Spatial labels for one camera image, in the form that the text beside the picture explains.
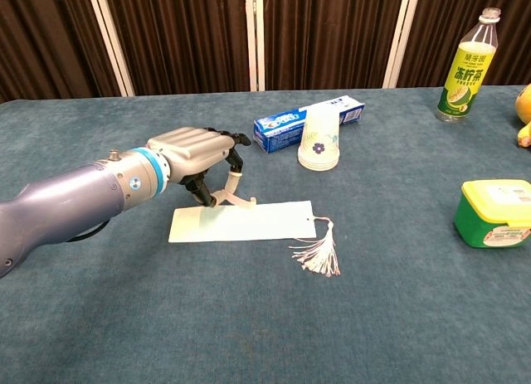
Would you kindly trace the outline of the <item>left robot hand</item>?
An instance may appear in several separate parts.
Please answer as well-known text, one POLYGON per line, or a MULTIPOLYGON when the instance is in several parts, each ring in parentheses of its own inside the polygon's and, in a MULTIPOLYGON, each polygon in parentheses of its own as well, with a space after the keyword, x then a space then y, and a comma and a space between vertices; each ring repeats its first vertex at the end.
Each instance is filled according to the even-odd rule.
POLYGON ((212 166, 222 160, 231 165, 231 173, 241 174, 243 160, 236 151, 239 144, 249 146, 251 140, 241 133, 184 127, 152 137, 146 146, 168 162, 170 183, 185 186, 200 205, 214 207, 222 200, 210 193, 204 177, 212 166))

